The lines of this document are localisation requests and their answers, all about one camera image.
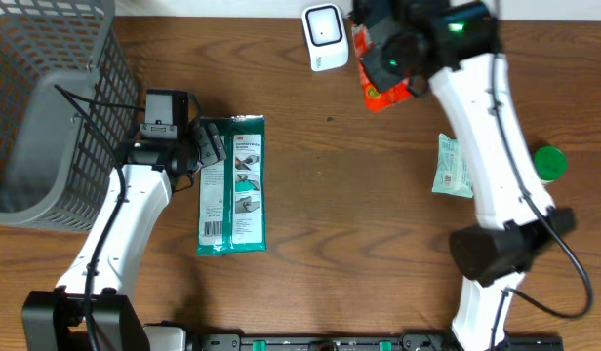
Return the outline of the red snack packet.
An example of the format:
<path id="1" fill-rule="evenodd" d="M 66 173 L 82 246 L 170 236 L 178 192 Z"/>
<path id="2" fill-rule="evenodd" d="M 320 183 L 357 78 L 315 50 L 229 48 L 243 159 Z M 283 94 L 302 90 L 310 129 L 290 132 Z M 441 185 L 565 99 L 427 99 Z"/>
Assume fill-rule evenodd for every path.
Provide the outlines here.
<path id="1" fill-rule="evenodd" d="M 371 39 L 370 33 L 363 24 L 355 24 L 354 22 L 351 24 L 351 33 L 353 36 L 355 57 L 357 58 L 356 65 L 359 82 L 363 91 L 363 99 L 366 107 L 373 112 L 377 112 L 412 98 L 413 95 L 407 90 L 409 85 L 408 79 L 398 83 L 385 93 L 380 93 L 377 90 L 370 82 L 370 79 L 361 64 L 361 56 L 373 46 L 373 40 Z"/>

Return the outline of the green white snack bag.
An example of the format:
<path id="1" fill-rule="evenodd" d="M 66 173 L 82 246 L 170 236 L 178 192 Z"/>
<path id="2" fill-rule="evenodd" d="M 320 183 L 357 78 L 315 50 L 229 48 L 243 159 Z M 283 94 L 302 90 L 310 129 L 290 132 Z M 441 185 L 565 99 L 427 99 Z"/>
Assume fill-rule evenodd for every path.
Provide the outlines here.
<path id="1" fill-rule="evenodd" d="M 199 171 L 198 255 L 264 252 L 264 125 L 262 115 L 206 117 L 214 123 L 227 158 Z"/>

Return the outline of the teal white snack packet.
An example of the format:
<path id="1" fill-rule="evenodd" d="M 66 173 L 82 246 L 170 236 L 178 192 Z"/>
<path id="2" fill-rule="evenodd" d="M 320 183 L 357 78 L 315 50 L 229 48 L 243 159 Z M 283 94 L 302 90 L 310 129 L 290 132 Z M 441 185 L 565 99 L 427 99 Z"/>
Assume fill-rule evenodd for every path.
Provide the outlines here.
<path id="1" fill-rule="evenodd" d="M 461 149 L 455 139 L 444 134 L 438 137 L 438 159 L 432 184 L 433 193 L 472 198 L 472 181 Z"/>

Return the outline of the green-lid white jar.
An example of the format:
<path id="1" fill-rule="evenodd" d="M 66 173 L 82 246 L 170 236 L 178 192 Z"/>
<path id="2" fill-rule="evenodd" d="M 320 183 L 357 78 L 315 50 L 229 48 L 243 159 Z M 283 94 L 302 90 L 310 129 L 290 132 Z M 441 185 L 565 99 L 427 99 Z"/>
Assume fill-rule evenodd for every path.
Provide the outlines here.
<path id="1" fill-rule="evenodd" d="M 558 148 L 547 145 L 532 155 L 536 173 L 542 184 L 547 185 L 562 177 L 568 170 L 568 159 Z"/>

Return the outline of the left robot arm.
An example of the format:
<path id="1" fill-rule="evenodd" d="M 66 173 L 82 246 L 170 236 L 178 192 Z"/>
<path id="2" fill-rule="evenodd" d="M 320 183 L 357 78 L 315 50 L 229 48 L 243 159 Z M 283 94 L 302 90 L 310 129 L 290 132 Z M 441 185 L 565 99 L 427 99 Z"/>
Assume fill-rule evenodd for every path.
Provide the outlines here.
<path id="1" fill-rule="evenodd" d="M 172 138 L 121 145 L 101 210 L 81 251 L 51 291 L 32 291 L 21 310 L 30 350 L 197 350 L 179 325 L 144 325 L 131 297 L 152 230 L 176 181 L 226 158 L 214 124 Z"/>

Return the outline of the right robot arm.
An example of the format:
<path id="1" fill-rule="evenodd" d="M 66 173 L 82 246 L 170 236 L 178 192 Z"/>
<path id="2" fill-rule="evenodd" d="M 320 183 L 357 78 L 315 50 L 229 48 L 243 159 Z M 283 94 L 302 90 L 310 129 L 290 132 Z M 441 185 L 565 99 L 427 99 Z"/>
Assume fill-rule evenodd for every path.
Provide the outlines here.
<path id="1" fill-rule="evenodd" d="M 386 92 L 423 79 L 472 182 L 477 222 L 449 239 L 463 277 L 450 346 L 506 346 L 503 324 L 517 286 L 576 220 L 554 205 L 535 171 L 512 104 L 498 19 L 481 1 L 357 1 L 350 17 L 371 37 L 359 59 L 370 82 Z"/>

